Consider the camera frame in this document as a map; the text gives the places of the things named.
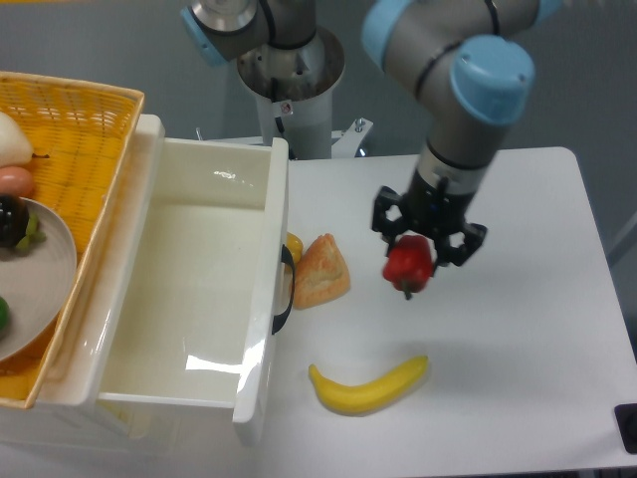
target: bread slice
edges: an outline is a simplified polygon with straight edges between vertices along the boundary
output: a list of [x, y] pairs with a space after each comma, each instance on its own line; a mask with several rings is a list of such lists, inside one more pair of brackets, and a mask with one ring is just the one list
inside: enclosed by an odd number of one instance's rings
[[331, 234], [312, 243], [297, 265], [296, 309], [324, 304], [349, 290], [349, 270]]

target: banana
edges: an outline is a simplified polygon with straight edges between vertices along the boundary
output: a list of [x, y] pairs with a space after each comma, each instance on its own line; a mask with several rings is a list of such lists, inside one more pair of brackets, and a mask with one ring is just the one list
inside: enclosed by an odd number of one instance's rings
[[308, 369], [317, 397], [337, 413], [356, 415], [385, 406], [407, 391], [427, 371], [429, 359], [417, 356], [385, 375], [362, 385], [343, 385], [320, 374], [316, 365]]

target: black drawer handle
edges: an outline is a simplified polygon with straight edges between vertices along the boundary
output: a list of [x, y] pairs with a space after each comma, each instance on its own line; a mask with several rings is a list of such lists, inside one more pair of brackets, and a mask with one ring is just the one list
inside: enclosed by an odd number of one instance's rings
[[292, 311], [292, 303], [295, 301], [295, 280], [297, 279], [297, 269], [295, 268], [295, 261], [292, 258], [292, 252], [290, 252], [290, 249], [288, 249], [285, 244], [281, 248], [281, 262], [287, 264], [290, 266], [290, 269], [292, 269], [292, 291], [290, 293], [290, 303], [288, 304], [288, 308], [280, 314], [275, 315], [272, 322], [272, 335], [280, 331], [286, 324], [286, 320]]

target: yellow basket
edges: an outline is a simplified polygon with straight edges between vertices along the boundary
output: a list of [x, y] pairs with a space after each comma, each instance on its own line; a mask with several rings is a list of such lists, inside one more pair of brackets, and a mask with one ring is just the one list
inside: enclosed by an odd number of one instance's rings
[[28, 169], [33, 199], [55, 210], [73, 233], [78, 269], [58, 317], [31, 344], [0, 362], [0, 406], [30, 408], [60, 349], [71, 311], [100, 253], [142, 92], [96, 83], [0, 72], [0, 112], [35, 149]]

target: open drawer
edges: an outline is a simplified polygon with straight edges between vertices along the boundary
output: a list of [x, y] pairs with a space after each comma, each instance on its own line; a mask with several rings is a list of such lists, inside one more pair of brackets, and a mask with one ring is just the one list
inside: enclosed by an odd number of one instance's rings
[[99, 399], [229, 411], [260, 435], [287, 147], [166, 139]]
[[0, 410], [0, 440], [128, 448], [169, 441], [187, 416], [259, 440], [285, 307], [287, 144], [164, 139], [142, 116], [133, 154], [75, 331], [36, 406]]

